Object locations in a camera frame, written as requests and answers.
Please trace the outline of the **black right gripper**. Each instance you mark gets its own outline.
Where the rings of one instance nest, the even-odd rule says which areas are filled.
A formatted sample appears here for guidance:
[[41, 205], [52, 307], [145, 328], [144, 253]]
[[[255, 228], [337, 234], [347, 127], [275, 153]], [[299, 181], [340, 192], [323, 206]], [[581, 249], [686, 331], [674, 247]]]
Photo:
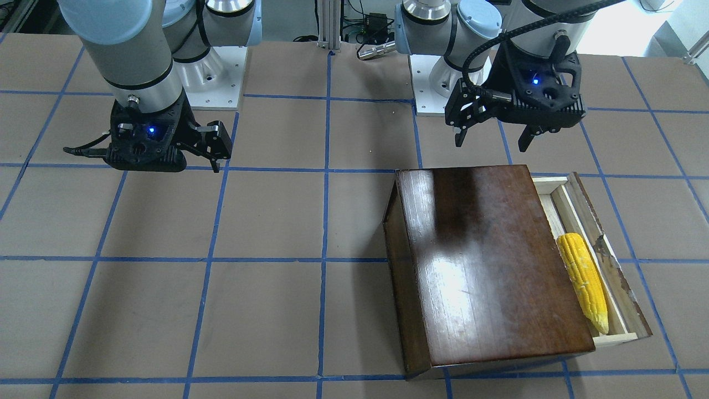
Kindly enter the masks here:
[[143, 112], [139, 105], [111, 109], [111, 158], [160, 158], [171, 147], [205, 157], [213, 172], [232, 156], [233, 142], [222, 121], [198, 126], [184, 89], [166, 109]]

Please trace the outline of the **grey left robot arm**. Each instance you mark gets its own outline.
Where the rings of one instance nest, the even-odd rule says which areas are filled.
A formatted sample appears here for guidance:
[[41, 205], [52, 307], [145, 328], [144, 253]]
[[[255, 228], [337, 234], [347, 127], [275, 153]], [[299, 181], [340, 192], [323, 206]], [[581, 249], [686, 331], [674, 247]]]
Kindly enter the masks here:
[[577, 46], [613, 1], [402, 1], [395, 10], [398, 53], [439, 56], [453, 72], [443, 89], [445, 122], [456, 146], [476, 124], [524, 126], [525, 152], [544, 133], [572, 128], [587, 114]]

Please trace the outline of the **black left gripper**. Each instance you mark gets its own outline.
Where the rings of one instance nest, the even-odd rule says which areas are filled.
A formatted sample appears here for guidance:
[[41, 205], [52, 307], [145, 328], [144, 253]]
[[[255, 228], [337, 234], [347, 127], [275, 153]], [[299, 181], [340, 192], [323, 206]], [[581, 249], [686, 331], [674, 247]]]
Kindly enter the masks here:
[[[544, 58], [509, 40], [500, 45], [484, 88], [458, 79], [445, 105], [445, 122], [456, 128], [454, 145], [462, 147], [469, 128], [493, 117], [492, 95], [487, 89], [512, 94], [512, 101], [537, 110], [582, 111], [582, 66], [577, 53], [569, 52], [570, 47], [569, 39], [555, 39], [550, 55]], [[544, 126], [525, 126], [517, 139], [519, 151], [527, 151], [534, 138], [545, 131]]]

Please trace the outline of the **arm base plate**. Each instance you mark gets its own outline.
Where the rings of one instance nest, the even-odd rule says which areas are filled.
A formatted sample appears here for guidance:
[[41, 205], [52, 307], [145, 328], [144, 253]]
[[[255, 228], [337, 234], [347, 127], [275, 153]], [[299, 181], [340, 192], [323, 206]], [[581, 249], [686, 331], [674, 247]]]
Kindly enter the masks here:
[[202, 60], [174, 62], [192, 109], [238, 111], [248, 50], [247, 47], [212, 47]]
[[445, 105], [461, 72], [453, 70], [442, 56], [411, 55], [411, 85], [416, 113], [421, 116], [443, 116]]

